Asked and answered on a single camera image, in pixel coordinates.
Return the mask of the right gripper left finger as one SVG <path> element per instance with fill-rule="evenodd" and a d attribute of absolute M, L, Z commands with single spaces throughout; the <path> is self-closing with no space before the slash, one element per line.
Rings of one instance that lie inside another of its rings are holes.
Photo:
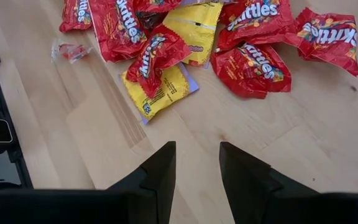
<path fill-rule="evenodd" d="M 169 224 L 176 153 L 165 143 L 106 190 L 0 190 L 0 224 Z"/>

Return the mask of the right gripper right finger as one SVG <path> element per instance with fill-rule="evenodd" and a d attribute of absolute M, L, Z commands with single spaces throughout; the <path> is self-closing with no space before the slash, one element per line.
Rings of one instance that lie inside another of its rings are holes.
<path fill-rule="evenodd" d="M 319 193 L 229 142 L 219 163 L 235 224 L 358 224 L 358 193 Z"/>

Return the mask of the yellow Sour Patch candy pack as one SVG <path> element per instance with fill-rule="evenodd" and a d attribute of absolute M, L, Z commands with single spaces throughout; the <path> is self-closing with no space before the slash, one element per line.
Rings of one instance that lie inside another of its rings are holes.
<path fill-rule="evenodd" d="M 195 67 L 208 66 L 222 8 L 221 1 L 210 1 L 178 7 L 167 14 L 163 25 L 175 31 L 191 50 L 183 63 Z"/>
<path fill-rule="evenodd" d="M 163 71 L 162 84 L 153 98 L 149 98 L 138 83 L 126 80 L 126 72 L 121 75 L 121 80 L 144 124 L 158 112 L 199 90 L 198 84 L 182 63 Z"/>

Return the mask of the clear wrapper red gummy candy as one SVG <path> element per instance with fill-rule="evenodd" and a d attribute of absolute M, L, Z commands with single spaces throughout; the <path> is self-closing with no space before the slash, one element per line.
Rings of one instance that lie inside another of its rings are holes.
<path fill-rule="evenodd" d="M 56 62 L 65 58 L 70 63 L 75 63 L 90 54 L 92 49 L 92 47 L 86 47 L 82 44 L 70 44 L 62 39 L 54 39 L 51 46 L 51 61 Z"/>

